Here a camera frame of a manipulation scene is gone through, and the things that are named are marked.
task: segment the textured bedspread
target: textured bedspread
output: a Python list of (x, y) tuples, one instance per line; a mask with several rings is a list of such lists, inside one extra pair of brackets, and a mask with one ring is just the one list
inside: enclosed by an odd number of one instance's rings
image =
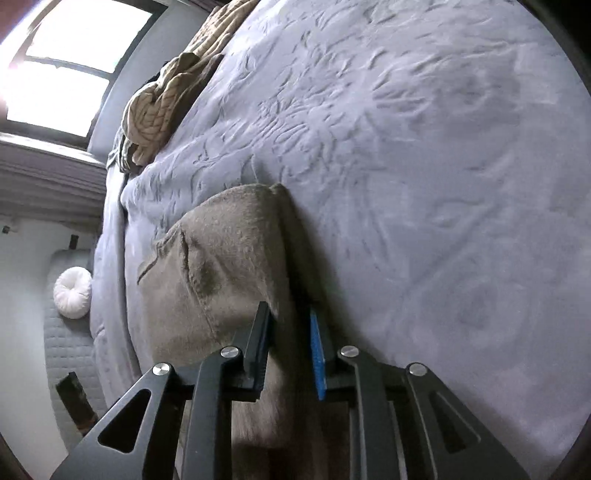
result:
[(280, 181), (355, 341), (431, 366), (545, 479), (591, 411), (590, 131), (589, 94), (516, 2), (261, 0), (122, 191), (121, 321), (133, 341), (154, 239)]

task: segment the black metal bracket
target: black metal bracket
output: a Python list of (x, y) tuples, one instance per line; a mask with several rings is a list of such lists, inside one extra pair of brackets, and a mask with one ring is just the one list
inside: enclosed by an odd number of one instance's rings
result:
[(310, 314), (319, 399), (347, 401), (351, 480), (528, 480), (518, 462), (425, 365), (380, 364), (333, 346)]
[(184, 404), (193, 400), (182, 478), (231, 480), (230, 405), (255, 402), (265, 382), (272, 336), (269, 306), (252, 326), (198, 364), (158, 364), (105, 414), (51, 480), (169, 480)]

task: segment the crumpled blanket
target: crumpled blanket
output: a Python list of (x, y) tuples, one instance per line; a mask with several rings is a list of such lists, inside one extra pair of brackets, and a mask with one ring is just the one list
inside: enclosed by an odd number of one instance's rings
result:
[(222, 50), (258, 2), (233, 0), (215, 9), (185, 51), (129, 100), (115, 147), (121, 171), (134, 170), (129, 156), (139, 167), (154, 161), (215, 73)]
[(234, 478), (348, 477), (346, 406), (316, 400), (296, 308), (324, 304), (303, 232), (281, 185), (234, 187), (186, 213), (140, 268), (135, 347), (150, 365), (180, 367), (229, 345), (261, 300), (277, 320), (261, 399), (232, 405)]

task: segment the white wall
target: white wall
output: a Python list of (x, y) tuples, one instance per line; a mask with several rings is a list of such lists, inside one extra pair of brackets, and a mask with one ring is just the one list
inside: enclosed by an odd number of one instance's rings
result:
[(88, 152), (106, 161), (131, 96), (189, 44), (208, 12), (174, 1), (144, 36), (115, 81), (90, 138)]
[[(66, 448), (45, 370), (46, 276), (51, 255), (68, 248), (75, 232), (37, 220), (17, 225), (17, 233), (0, 233), (0, 432), (34, 480), (48, 480)], [(78, 247), (92, 241), (80, 234)]]

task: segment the metal bolt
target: metal bolt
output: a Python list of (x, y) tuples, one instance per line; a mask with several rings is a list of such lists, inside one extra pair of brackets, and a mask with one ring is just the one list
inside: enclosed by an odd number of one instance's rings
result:
[(152, 373), (158, 376), (166, 375), (168, 372), (170, 372), (169, 364), (157, 364), (154, 365), (154, 368), (152, 369)]
[(423, 364), (412, 364), (410, 367), (408, 367), (408, 371), (415, 377), (423, 377), (427, 375), (427, 372), (429, 372), (428, 368)]
[(340, 350), (340, 354), (347, 358), (354, 358), (359, 355), (359, 349), (353, 345), (345, 345)]
[(240, 354), (240, 350), (235, 346), (225, 346), (220, 354), (224, 358), (234, 358)]

